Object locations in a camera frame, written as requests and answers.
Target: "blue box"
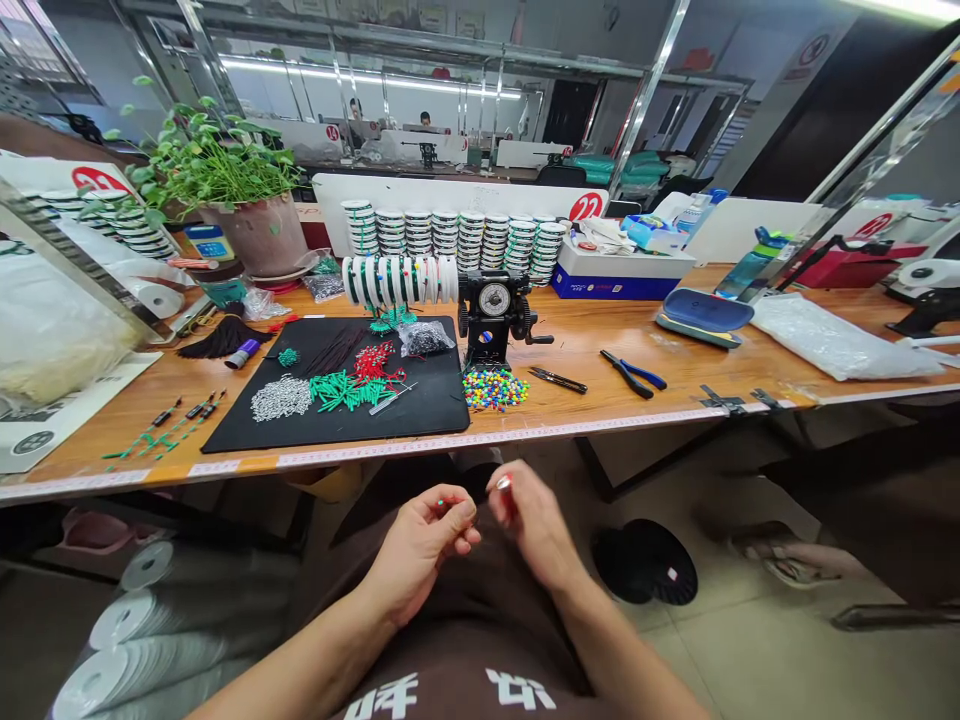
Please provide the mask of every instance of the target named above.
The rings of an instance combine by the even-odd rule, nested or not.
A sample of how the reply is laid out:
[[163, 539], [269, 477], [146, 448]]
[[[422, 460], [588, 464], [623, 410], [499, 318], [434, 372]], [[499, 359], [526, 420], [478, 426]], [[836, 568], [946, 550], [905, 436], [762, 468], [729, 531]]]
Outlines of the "blue box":
[[550, 284], [564, 299], [663, 300], [695, 264], [685, 253], [599, 255], [565, 237]]

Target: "red box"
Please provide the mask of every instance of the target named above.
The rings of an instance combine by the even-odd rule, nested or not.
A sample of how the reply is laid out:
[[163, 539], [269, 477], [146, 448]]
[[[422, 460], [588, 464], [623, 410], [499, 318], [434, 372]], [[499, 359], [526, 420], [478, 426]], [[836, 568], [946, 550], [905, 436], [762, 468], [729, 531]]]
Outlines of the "red box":
[[900, 267], [897, 260], [916, 257], [926, 249], [922, 245], [900, 245], [892, 247], [886, 255], [877, 256], [830, 248], [820, 262], [795, 282], [812, 288], [871, 287]]

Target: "green plant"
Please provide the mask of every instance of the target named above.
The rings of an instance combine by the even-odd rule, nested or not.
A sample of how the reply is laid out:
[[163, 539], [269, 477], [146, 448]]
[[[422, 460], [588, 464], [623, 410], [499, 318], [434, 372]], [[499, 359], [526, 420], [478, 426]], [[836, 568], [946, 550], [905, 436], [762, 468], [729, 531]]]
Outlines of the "green plant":
[[[133, 82], [150, 85], [153, 80], [142, 75]], [[128, 165], [124, 173], [143, 196], [151, 227], [168, 220], [163, 209], [172, 200], [183, 206], [178, 215], [182, 219], [200, 206], [232, 212], [238, 204], [277, 197], [297, 187], [302, 168], [294, 163], [293, 153], [272, 150], [253, 139], [257, 134], [279, 137], [279, 132], [222, 114], [211, 97], [200, 98], [200, 104], [202, 110], [174, 104], [156, 138], [147, 134], [148, 140], [139, 146], [131, 143], [150, 158], [149, 165]], [[124, 105], [120, 114], [133, 111], [132, 105]], [[105, 140], [119, 140], [120, 135], [119, 130], [103, 133]], [[81, 194], [91, 189], [84, 188]], [[95, 201], [81, 216], [137, 205], [132, 196], [112, 207]]]

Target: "flower pot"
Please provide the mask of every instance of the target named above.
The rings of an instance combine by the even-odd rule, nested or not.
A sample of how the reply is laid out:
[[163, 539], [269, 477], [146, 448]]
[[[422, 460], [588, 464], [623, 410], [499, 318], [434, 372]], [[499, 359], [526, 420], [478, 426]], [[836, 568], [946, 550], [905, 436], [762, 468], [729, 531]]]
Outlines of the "flower pot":
[[290, 193], [238, 204], [233, 211], [222, 206], [199, 210], [204, 221], [220, 226], [251, 277], [283, 277], [315, 262]]

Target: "potted plant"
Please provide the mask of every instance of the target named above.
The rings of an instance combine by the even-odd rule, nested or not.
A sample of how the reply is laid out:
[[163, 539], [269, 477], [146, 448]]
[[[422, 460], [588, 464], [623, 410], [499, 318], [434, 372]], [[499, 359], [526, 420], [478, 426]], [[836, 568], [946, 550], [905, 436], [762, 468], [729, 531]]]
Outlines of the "potted plant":
[[[146, 76], [134, 79], [137, 85], [152, 83]], [[157, 137], [148, 136], [135, 146], [149, 157], [149, 165], [124, 169], [146, 202], [147, 222], [160, 227], [168, 221], [164, 209], [175, 202], [181, 207], [177, 220], [197, 210], [206, 222], [220, 225], [255, 278], [282, 278], [309, 268], [314, 258], [290, 192], [302, 168], [290, 150], [275, 150], [254, 139], [280, 133], [221, 113], [211, 97], [200, 98], [200, 104], [202, 109], [175, 103]], [[133, 111], [125, 105], [120, 114]], [[118, 140], [120, 134], [108, 130], [103, 137]], [[136, 205], [131, 196], [121, 208]], [[85, 212], [105, 209], [97, 201]]]

